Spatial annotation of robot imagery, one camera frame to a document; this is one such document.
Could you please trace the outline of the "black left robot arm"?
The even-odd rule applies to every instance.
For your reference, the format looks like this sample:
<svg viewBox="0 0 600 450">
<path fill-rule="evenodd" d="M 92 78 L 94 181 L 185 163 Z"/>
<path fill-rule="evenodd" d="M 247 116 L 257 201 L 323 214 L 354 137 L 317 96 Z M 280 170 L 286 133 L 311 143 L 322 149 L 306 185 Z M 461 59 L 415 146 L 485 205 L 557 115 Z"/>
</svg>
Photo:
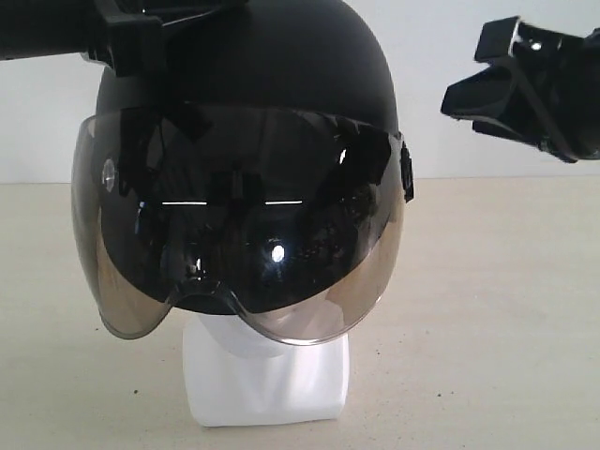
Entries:
<svg viewBox="0 0 600 450">
<path fill-rule="evenodd" d="M 162 68 L 167 37 L 248 1 L 3 1 L 3 61 L 80 53 L 118 76 Z"/>
</svg>

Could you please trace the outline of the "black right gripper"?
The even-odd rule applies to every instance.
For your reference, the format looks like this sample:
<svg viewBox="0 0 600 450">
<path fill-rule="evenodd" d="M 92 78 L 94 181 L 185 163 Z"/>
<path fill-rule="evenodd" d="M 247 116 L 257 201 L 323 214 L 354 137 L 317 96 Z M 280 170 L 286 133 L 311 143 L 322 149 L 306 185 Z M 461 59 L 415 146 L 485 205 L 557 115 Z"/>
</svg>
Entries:
<svg viewBox="0 0 600 450">
<path fill-rule="evenodd" d="M 442 114 L 565 163 L 599 158 L 597 30 L 581 37 L 519 16 L 494 20 L 473 58 L 485 69 L 447 87 Z"/>
</svg>

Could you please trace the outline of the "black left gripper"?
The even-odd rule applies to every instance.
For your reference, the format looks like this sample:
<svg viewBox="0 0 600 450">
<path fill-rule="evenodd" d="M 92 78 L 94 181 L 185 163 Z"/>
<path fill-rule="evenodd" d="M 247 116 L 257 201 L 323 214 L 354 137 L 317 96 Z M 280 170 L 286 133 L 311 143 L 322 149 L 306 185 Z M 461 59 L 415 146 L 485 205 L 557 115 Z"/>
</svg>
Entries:
<svg viewBox="0 0 600 450">
<path fill-rule="evenodd" d="M 244 8 L 246 1 L 92 1 L 86 13 L 85 44 L 90 63 L 118 77 L 158 74 L 158 104 L 163 115 L 190 141 L 211 130 L 198 103 L 203 80 L 164 71 L 167 42 L 194 23 Z"/>
</svg>

